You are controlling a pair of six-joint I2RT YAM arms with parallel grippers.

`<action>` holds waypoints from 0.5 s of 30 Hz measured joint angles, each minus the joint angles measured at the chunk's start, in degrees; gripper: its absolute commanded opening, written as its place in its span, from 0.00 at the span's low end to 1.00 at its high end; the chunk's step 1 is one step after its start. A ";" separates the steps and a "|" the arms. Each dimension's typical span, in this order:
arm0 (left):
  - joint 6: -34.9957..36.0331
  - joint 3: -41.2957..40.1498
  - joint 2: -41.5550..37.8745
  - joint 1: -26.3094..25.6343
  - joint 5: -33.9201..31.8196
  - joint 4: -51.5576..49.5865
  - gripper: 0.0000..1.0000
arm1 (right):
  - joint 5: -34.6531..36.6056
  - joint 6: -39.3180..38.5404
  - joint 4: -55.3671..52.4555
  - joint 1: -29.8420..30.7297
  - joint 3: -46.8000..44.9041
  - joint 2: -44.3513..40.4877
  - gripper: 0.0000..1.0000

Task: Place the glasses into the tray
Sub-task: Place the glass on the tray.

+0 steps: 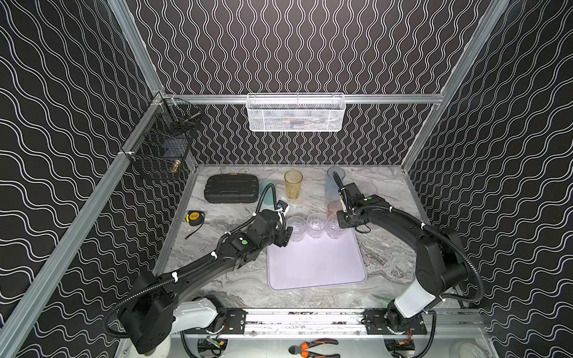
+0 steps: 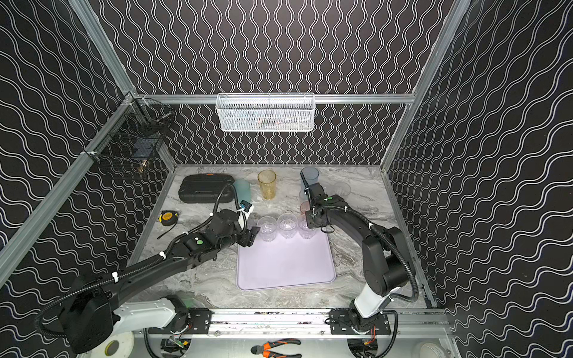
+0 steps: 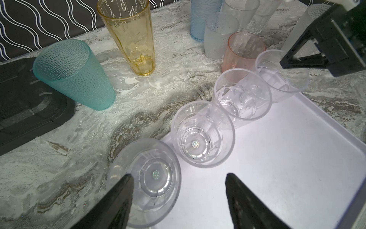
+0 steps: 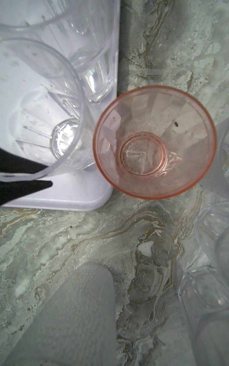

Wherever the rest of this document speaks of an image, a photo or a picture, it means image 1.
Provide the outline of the clear plain glass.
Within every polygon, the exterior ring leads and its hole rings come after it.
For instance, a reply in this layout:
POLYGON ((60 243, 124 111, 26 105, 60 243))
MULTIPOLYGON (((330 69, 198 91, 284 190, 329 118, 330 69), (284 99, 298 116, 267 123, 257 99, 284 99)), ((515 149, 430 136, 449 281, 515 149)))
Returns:
POLYGON ((336 213, 327 218, 326 233, 333 240, 338 240, 343 235, 344 229, 340 227, 336 213))

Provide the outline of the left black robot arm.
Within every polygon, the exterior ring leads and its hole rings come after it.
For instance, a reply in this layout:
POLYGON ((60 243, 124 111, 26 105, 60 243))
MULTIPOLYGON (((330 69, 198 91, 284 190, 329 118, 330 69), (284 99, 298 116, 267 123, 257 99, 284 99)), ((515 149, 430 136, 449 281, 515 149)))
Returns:
POLYGON ((141 275, 128 296, 104 314, 103 334, 130 340, 138 353, 146 354, 171 334, 181 302, 214 279, 255 261, 268 246, 287 246, 292 234, 284 214, 288 204, 278 199, 273 185, 265 186, 263 195, 268 192, 273 207, 263 210, 263 201, 258 201, 250 219, 223 234, 209 254, 167 274, 141 275))

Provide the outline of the lavender plastic tray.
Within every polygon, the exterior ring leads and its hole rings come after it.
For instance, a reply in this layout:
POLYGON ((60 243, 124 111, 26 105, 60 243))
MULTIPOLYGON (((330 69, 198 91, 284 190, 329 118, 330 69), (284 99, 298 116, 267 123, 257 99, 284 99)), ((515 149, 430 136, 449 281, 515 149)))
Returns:
POLYGON ((366 281, 368 274, 354 231, 332 239, 306 235, 300 242, 267 250, 268 284, 274 291, 339 286, 366 281))

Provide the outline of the clear faceted glass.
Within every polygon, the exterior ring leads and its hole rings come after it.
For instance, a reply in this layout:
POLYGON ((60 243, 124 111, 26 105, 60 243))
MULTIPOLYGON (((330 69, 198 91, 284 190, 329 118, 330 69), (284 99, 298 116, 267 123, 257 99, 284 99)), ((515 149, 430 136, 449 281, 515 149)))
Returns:
POLYGON ((320 239, 326 226, 327 218, 321 213, 312 213, 307 218, 307 233, 313 239, 320 239))

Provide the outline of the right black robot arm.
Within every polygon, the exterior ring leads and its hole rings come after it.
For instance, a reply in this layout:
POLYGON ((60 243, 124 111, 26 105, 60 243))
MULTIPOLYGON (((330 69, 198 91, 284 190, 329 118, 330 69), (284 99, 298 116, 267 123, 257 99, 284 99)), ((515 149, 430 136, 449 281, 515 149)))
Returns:
POLYGON ((398 334, 412 329, 413 322, 440 301, 478 303, 483 299, 483 279, 461 248, 456 232, 427 225, 378 195, 366 196, 355 183, 344 184, 336 172, 333 179, 343 205, 337 212, 341 228, 376 225, 416 253, 413 282, 389 302, 383 315, 383 324, 389 331, 398 334))

